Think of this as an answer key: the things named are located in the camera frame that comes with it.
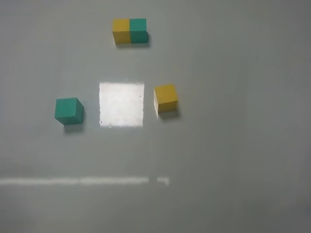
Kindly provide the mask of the green template block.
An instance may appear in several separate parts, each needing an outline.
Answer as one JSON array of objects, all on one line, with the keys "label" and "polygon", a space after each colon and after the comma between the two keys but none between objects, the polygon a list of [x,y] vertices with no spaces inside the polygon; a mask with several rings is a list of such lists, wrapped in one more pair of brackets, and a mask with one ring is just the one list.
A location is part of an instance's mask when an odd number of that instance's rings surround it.
[{"label": "green template block", "polygon": [[148,43],[147,23],[145,18],[131,18],[129,20],[132,44]]}]

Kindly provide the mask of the green loose block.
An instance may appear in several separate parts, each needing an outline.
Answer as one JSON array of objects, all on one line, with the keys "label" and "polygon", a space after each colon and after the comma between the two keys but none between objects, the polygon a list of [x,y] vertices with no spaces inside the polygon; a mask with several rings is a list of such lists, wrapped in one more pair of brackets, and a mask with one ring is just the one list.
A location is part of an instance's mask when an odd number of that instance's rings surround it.
[{"label": "green loose block", "polygon": [[83,124],[84,107],[77,98],[57,99],[54,118],[63,125]]}]

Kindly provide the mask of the yellow template block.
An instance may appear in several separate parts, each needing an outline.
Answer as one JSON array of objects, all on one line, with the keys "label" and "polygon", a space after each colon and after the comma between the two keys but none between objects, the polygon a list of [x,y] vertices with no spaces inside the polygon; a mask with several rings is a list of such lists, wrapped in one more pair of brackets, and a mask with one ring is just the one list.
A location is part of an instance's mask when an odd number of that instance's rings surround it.
[{"label": "yellow template block", "polygon": [[114,19],[112,21],[112,34],[116,45],[131,44],[130,19]]}]

